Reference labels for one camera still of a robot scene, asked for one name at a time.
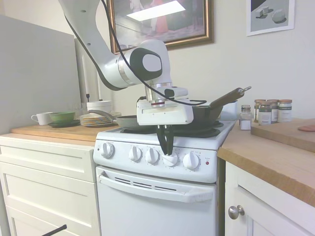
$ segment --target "cabinet door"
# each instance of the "cabinet door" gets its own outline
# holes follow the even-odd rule
[[[42,236],[61,226],[52,225],[9,206],[6,207],[6,211],[10,227],[12,228],[12,236]],[[62,230],[57,235],[75,236],[68,230]]]
[[[96,183],[0,162],[6,207],[80,236],[99,236]],[[14,235],[14,224],[10,224]]]
[[[226,236],[311,236],[309,232],[240,186],[226,183]],[[232,220],[230,206],[242,206],[245,214]]]

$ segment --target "drawer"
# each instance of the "drawer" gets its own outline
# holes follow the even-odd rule
[[[81,236],[100,235],[96,183],[0,162],[5,205]]]
[[[0,161],[95,182],[93,147],[0,138]]]
[[[6,207],[12,236],[42,236],[60,226],[52,225],[46,221],[25,214],[17,209]],[[58,236],[77,236],[68,230],[60,231]]]

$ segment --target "painting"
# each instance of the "painting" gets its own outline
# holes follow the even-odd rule
[[[107,0],[107,6],[123,50],[147,39],[162,40],[168,49],[214,42],[213,0]]]
[[[247,0],[247,36],[294,28],[295,0]]]

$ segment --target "burner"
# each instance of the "burner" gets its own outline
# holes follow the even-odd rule
[[[215,127],[222,127],[222,123],[218,123],[218,126]],[[124,134],[155,134],[155,129],[140,129],[140,130],[132,130],[132,129],[123,129],[120,131]],[[183,129],[176,128],[174,129],[174,136],[176,137],[189,137],[189,138],[210,138],[213,136],[217,136],[220,133],[218,129],[214,129],[211,127],[200,127],[198,129]]]
[[[177,137],[189,137],[189,138],[210,138],[217,136],[221,131],[214,129],[213,127],[206,127],[194,130],[175,129],[174,136]]]

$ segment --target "spice jar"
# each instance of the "spice jar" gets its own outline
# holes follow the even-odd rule
[[[271,123],[277,123],[278,122],[278,102],[277,99],[269,99],[267,102],[271,103]]]
[[[251,130],[252,113],[250,105],[243,105],[240,117],[241,130]]]
[[[271,104],[272,102],[260,102],[259,106],[259,125],[271,124]]]
[[[279,100],[278,122],[292,121],[292,100]]]
[[[266,101],[265,99],[256,99],[255,100],[255,113],[254,113],[254,117],[255,117],[255,120],[254,120],[254,122],[256,122],[256,123],[258,123],[258,120],[259,120],[259,103],[261,102],[261,101]]]

